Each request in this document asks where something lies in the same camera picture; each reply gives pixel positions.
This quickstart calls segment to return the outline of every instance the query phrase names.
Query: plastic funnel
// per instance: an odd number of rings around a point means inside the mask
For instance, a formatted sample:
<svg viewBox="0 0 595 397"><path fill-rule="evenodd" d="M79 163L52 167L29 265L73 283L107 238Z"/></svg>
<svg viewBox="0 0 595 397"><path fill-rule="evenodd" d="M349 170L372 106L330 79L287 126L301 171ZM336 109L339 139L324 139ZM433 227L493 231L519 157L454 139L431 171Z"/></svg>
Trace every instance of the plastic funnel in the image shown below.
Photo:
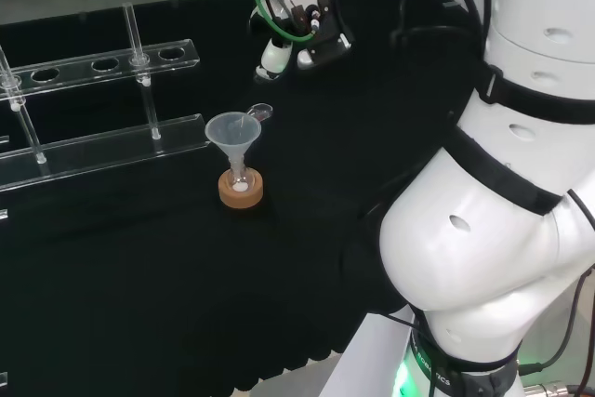
<svg viewBox="0 0 595 397"><path fill-rule="evenodd" d="M231 170L227 182L234 191L247 192L254 185L251 170L244 166L244 154L260 135L260 122L270 116L272 107L260 103L252 106L248 113L222 113L206 124L206 137L230 158Z"/></svg>
<svg viewBox="0 0 595 397"><path fill-rule="evenodd" d="M231 159L242 158L260 135L260 121L243 112L227 112L206 124L205 134Z"/></svg>

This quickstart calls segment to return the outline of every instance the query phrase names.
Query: small hole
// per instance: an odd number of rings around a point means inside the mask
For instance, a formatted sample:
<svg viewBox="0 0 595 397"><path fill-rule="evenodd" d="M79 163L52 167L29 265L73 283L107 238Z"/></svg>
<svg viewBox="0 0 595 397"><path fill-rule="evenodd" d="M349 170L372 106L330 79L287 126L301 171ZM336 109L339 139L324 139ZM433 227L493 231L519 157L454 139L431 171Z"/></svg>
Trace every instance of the small hole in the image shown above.
<svg viewBox="0 0 595 397"><path fill-rule="evenodd" d="M159 58L162 60L179 60L182 56L184 56L184 49L176 46L174 48L166 48L165 50L161 50L159 52Z"/></svg>
<svg viewBox="0 0 595 397"><path fill-rule="evenodd" d="M543 34L556 44L568 44L573 38L572 33L563 28L547 28Z"/></svg>
<svg viewBox="0 0 595 397"><path fill-rule="evenodd" d="M31 79L40 84L49 83L50 81L56 79L59 74L60 70L58 69L39 70L31 74Z"/></svg>
<svg viewBox="0 0 595 397"><path fill-rule="evenodd" d="M536 133L529 127L510 125L509 129L510 132L512 132L512 135L514 135L517 139L521 139L522 141L534 141L536 139Z"/></svg>
<svg viewBox="0 0 595 397"><path fill-rule="evenodd" d="M471 227L463 218L460 218L459 216L451 215L449 219L450 219L450 223L452 223L453 227L455 227L457 230L460 230L462 232L470 232L471 231Z"/></svg>
<svg viewBox="0 0 595 397"><path fill-rule="evenodd" d="M532 72L531 77L539 84L545 87L553 87L558 84L558 78L553 73Z"/></svg>
<svg viewBox="0 0 595 397"><path fill-rule="evenodd" d="M103 60L96 60L91 64L93 70L96 72L109 72L120 65L120 61L116 58L105 58Z"/></svg>

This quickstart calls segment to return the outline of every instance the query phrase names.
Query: rack hole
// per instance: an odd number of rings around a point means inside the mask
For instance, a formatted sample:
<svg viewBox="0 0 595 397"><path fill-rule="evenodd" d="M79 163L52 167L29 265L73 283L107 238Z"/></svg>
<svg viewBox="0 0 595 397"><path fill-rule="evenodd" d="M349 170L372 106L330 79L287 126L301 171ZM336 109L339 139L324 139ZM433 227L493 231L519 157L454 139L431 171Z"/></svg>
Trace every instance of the rack hole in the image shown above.
<svg viewBox="0 0 595 397"><path fill-rule="evenodd" d="M176 46L174 48L166 48L159 52L159 58L162 60L179 60L184 56L184 49Z"/></svg>
<svg viewBox="0 0 595 397"><path fill-rule="evenodd" d="M31 74L31 79L40 84L49 83L50 81L56 79L59 74L60 70L58 69L38 70Z"/></svg>
<svg viewBox="0 0 595 397"><path fill-rule="evenodd" d="M104 58L103 60L96 60L91 64L93 70L96 72L109 72L120 65L120 61L116 58Z"/></svg>
<svg viewBox="0 0 595 397"><path fill-rule="evenodd" d="M452 223L453 227L455 227L457 230L460 230L462 232L471 232L471 226L463 218L451 215L449 219L450 223Z"/></svg>
<svg viewBox="0 0 595 397"><path fill-rule="evenodd" d="M534 141L536 139L536 133L529 127L510 125L509 129L510 132L512 132L512 135L514 135L517 139L521 139L522 141Z"/></svg>

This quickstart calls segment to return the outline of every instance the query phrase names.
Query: black strap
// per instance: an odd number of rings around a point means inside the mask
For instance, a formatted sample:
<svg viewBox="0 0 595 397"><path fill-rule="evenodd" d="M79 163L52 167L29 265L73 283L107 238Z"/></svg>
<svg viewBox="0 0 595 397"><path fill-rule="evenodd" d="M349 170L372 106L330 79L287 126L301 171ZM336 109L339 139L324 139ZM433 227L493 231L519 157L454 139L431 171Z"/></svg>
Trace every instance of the black strap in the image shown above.
<svg viewBox="0 0 595 397"><path fill-rule="evenodd" d="M595 125L595 100L554 97L536 92L504 79L500 69L485 62L474 65L473 75L475 89L488 104L498 103L552 123Z"/></svg>
<svg viewBox="0 0 595 397"><path fill-rule="evenodd" d="M460 127L455 127L444 148L451 157L483 186L521 208L545 216L562 199L515 174L487 153Z"/></svg>
<svg viewBox="0 0 595 397"><path fill-rule="evenodd" d="M409 345L417 365L430 381L430 397L434 395L431 392L433 389L452 397L504 397L517 377L516 359L520 346L507 358L497 362L497 369L487 369L487 364L474 364L475 369L481 368L484 372L474 375L456 367L455 362L460 360L439 353L416 331L411 332Z"/></svg>

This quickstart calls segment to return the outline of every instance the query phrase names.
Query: funnel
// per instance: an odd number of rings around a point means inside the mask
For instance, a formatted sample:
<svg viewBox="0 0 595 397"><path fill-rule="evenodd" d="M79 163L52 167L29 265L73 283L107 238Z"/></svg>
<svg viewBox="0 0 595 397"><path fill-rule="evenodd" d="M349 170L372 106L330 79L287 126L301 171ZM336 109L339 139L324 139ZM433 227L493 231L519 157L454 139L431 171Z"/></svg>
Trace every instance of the funnel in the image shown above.
<svg viewBox="0 0 595 397"><path fill-rule="evenodd" d="M219 179L219 193L226 205L248 207L246 204L255 205L262 198L262 178L254 169L245 167L244 154L260 135L260 122L270 116L270 105L256 104L246 113L222 113L206 124L206 137L230 159L231 169L223 173ZM258 198L256 203L252 203L255 198ZM242 206L229 203L238 201Z"/></svg>

